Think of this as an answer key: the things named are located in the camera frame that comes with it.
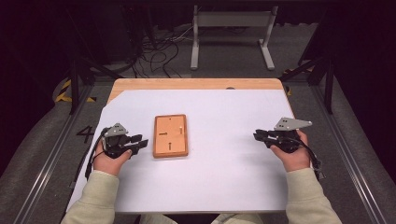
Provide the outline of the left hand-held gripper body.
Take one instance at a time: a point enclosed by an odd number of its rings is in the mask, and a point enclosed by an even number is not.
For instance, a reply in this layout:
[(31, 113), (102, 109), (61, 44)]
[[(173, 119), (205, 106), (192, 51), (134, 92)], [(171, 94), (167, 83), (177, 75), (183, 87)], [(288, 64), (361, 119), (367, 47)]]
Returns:
[(103, 129), (103, 149), (108, 157), (116, 159), (127, 150), (125, 145), (132, 140), (127, 133), (128, 131), (120, 123)]

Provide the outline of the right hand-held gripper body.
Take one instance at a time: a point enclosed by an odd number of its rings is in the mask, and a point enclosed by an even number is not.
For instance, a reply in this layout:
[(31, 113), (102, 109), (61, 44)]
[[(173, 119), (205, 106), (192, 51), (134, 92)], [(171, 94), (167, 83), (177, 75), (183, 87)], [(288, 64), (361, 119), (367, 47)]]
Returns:
[(293, 153), (303, 144), (297, 130), (311, 125), (312, 122), (307, 120), (281, 118), (268, 132), (267, 147), (277, 146), (286, 153)]

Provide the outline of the person's left hand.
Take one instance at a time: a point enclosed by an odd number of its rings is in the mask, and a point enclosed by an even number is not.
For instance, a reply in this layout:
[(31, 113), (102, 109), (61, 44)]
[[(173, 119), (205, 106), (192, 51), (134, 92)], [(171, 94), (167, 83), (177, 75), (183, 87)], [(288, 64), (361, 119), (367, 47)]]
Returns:
[(118, 158), (112, 159), (105, 154), (103, 150), (103, 144), (99, 143), (94, 154), (93, 169), (95, 171), (104, 172), (109, 175), (118, 176), (122, 165), (127, 162), (131, 156), (132, 151), (127, 150)]

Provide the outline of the person's right hand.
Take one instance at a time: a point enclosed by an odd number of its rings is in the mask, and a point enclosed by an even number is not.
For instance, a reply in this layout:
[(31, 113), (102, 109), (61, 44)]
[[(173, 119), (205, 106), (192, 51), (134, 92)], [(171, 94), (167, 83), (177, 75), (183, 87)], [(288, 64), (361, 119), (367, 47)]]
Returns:
[(305, 147), (293, 153), (286, 153), (277, 146), (270, 146), (270, 149), (280, 158), (287, 173), (310, 167), (310, 155)]

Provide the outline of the white table sheet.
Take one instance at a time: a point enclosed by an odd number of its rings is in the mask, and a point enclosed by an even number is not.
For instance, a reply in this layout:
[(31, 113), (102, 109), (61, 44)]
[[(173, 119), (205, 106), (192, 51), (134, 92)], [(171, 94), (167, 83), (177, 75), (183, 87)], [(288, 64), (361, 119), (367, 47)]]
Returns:
[(124, 91), (102, 110), (99, 130), (115, 123), (151, 141), (159, 115), (187, 118), (189, 154), (156, 159), (141, 149), (120, 172), (119, 213), (241, 213), (282, 211), (286, 173), (280, 159), (254, 139), (292, 111), (282, 90)]

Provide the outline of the black metal stand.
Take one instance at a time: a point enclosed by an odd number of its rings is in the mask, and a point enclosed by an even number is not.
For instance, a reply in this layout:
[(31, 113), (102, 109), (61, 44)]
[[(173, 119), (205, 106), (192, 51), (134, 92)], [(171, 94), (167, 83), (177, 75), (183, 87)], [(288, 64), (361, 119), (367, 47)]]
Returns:
[(332, 59), (329, 57), (319, 57), (310, 60), (290, 72), (283, 74), (279, 80), (287, 81), (292, 77), (300, 75), (304, 70), (312, 68), (312, 72), (306, 79), (307, 83), (311, 86), (317, 86), (319, 82), (325, 78), (324, 89), (324, 105), (329, 114), (332, 114), (332, 86), (334, 80)]
[(71, 79), (72, 97), (72, 107), (70, 114), (75, 115), (81, 102), (86, 101), (86, 99), (82, 97), (86, 91), (86, 87), (91, 87), (95, 81), (94, 74), (90, 70), (91, 67), (95, 68), (105, 76), (111, 77), (113, 79), (120, 78), (120, 75), (98, 64), (95, 60), (83, 57), (81, 55), (80, 47), (78, 46), (78, 28), (75, 25), (73, 18), (71, 17), (71, 14), (67, 8), (64, 10), (64, 12), (65, 16), (61, 18), (59, 31), (64, 32), (62, 35), (62, 42), (70, 62), (69, 77)]

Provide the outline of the person's legs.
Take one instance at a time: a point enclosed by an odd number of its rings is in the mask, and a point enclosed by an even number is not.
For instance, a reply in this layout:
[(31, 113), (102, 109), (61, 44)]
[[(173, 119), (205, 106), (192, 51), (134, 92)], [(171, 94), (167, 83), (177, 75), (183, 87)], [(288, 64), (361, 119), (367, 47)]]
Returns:
[(256, 214), (139, 215), (134, 224), (263, 224)]

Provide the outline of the white metal stand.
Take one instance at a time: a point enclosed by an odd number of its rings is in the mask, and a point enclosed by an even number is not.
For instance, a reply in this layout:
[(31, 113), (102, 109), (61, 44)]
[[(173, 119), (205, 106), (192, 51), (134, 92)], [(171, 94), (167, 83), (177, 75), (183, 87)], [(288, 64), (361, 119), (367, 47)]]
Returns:
[(273, 71), (275, 65), (268, 49), (269, 39), (275, 25), (278, 7), (264, 11), (202, 11), (194, 6), (191, 50), (191, 70), (198, 69), (199, 28), (200, 27), (262, 27), (264, 37), (258, 41), (267, 69)]

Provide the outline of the metal floor rail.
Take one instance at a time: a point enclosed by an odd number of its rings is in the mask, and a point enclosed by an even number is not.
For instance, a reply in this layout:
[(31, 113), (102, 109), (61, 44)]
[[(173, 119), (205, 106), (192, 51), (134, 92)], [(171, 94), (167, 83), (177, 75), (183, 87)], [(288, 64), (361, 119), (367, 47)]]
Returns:
[(72, 106), (73, 113), (67, 117), (67, 120), (58, 136), (54, 146), (52, 147), (50, 154), (48, 155), (43, 167), (36, 176), (35, 183), (31, 187), (31, 190), (26, 197), (19, 213), (15, 217), (13, 224), (27, 224), (35, 207), (44, 191), (46, 186), (50, 181), (50, 177), (56, 167), (58, 160), (64, 150), (65, 142), (71, 133), (73, 126), (76, 123), (78, 115), (85, 105), (87, 98), (92, 92), (92, 86), (83, 86), (81, 88), (81, 94), (78, 98), (73, 98), (73, 103), (76, 106)]
[(368, 213), (369, 218), (371, 219), (373, 224), (389, 224), (382, 210), (380, 209), (374, 194), (370, 190), (366, 178), (363, 176), (360, 167), (358, 166), (355, 158), (353, 157), (350, 148), (347, 145), (347, 141), (342, 135), (335, 118), (328, 112), (324, 104), (324, 96), (320, 92), (319, 87), (313, 86), (311, 87), (311, 91), (319, 104), (321, 113), (324, 115), (328, 125), (330, 126), (332, 135), (334, 136), (337, 143), (339, 154), (343, 160), (344, 165), (346, 166), (348, 174), (361, 198), (361, 201), (365, 207), (365, 210)]

